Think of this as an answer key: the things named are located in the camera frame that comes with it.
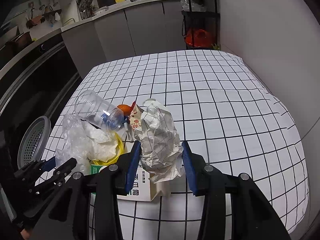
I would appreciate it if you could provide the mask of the person left hand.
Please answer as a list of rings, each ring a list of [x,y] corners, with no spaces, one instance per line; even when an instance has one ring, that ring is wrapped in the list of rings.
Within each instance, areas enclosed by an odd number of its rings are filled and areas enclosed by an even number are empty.
[[[29,240],[29,238],[31,236],[31,233],[32,233],[32,230],[23,229],[21,231],[21,235],[22,235],[24,240]]]

